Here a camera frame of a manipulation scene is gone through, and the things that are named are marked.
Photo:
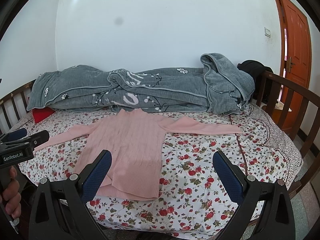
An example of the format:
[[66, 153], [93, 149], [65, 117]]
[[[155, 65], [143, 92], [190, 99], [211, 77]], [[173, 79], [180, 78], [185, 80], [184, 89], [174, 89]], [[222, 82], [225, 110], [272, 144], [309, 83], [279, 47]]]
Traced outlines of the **person's left hand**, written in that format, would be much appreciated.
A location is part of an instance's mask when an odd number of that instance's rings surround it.
[[8, 184], [8, 187], [3, 191], [1, 196], [2, 199], [6, 202], [5, 210], [8, 215], [11, 215], [13, 219], [19, 218], [21, 215], [21, 194], [19, 193], [20, 184], [16, 180], [17, 171], [12, 166], [9, 170], [11, 182]]

